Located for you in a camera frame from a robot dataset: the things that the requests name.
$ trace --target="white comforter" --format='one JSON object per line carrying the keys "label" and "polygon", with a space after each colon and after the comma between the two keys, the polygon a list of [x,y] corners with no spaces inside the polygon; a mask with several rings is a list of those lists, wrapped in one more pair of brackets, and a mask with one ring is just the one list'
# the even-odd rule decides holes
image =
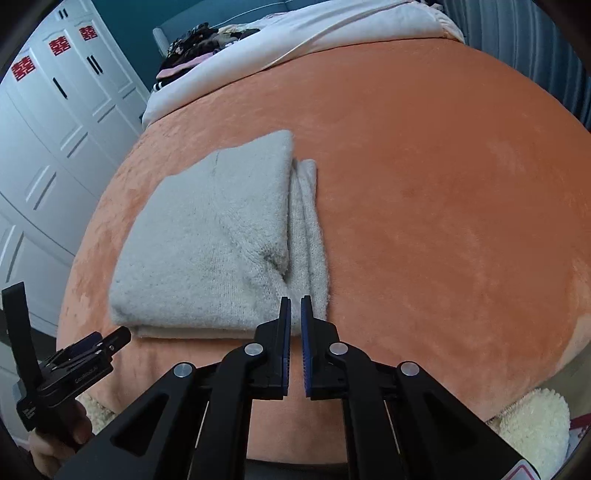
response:
{"label": "white comforter", "polygon": [[411,0],[329,0],[282,15],[271,25],[152,93],[144,127],[228,83],[308,53],[402,38],[464,42],[444,13]]}

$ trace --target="finger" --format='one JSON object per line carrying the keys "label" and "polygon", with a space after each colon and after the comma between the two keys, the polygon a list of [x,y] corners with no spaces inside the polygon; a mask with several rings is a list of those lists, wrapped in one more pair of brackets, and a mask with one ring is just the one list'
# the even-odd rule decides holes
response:
{"label": "finger", "polygon": [[82,403],[80,403],[78,400],[76,400],[74,403],[76,405],[76,408],[80,412],[80,415],[82,417],[86,417],[86,407]]}
{"label": "finger", "polygon": [[31,456],[33,457],[35,468],[49,478],[53,478],[61,467],[60,461],[52,456],[42,455],[33,450],[31,450]]}
{"label": "finger", "polygon": [[92,436],[92,423],[88,417],[84,416],[76,422],[74,430],[72,431],[72,436],[80,445],[90,440],[90,437]]}
{"label": "finger", "polygon": [[38,452],[41,455],[52,456],[60,460],[68,460],[74,455],[74,450],[53,435],[40,433],[35,429],[29,435],[29,446],[31,451]]}

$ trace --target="metal screw cap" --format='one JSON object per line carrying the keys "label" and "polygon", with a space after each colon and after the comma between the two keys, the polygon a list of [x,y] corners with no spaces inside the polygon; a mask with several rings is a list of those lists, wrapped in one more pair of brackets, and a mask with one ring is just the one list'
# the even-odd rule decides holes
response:
{"label": "metal screw cap", "polygon": [[421,369],[415,362],[404,362],[400,366],[400,371],[407,377],[414,377],[421,371]]}
{"label": "metal screw cap", "polygon": [[244,347],[244,353],[250,356],[260,355],[263,350],[264,348],[260,343],[249,343],[246,345],[246,347]]}
{"label": "metal screw cap", "polygon": [[336,342],[329,347],[330,353],[334,355],[344,355],[349,351],[349,347],[344,343]]}
{"label": "metal screw cap", "polygon": [[184,378],[191,374],[193,367],[190,364],[178,364],[174,367],[173,373],[179,377]]}

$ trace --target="label sticker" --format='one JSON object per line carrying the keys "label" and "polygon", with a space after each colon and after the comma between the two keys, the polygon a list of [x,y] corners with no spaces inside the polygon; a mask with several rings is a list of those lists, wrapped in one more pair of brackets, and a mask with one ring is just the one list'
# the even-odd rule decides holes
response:
{"label": "label sticker", "polygon": [[92,25],[88,25],[87,27],[79,28],[80,35],[84,38],[84,41],[92,40],[93,38],[98,37],[96,34],[96,30]]}
{"label": "label sticker", "polygon": [[520,460],[501,480],[540,480],[527,460]]}
{"label": "label sticker", "polygon": [[27,55],[21,61],[16,62],[11,68],[12,74],[19,81],[35,70],[35,64],[31,60],[31,57]]}
{"label": "label sticker", "polygon": [[53,54],[57,57],[60,53],[64,53],[66,50],[71,48],[68,39],[64,36],[57,37],[55,40],[49,42],[49,48]]}

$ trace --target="gray towel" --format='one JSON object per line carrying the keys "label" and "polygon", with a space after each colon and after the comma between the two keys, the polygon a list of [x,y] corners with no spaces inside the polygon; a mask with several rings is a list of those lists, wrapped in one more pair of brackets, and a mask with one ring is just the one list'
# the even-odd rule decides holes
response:
{"label": "gray towel", "polygon": [[211,153],[165,178],[129,233],[109,292],[136,335],[250,338],[282,296],[311,295],[326,318],[328,272],[315,208],[316,164],[293,160],[283,130]]}

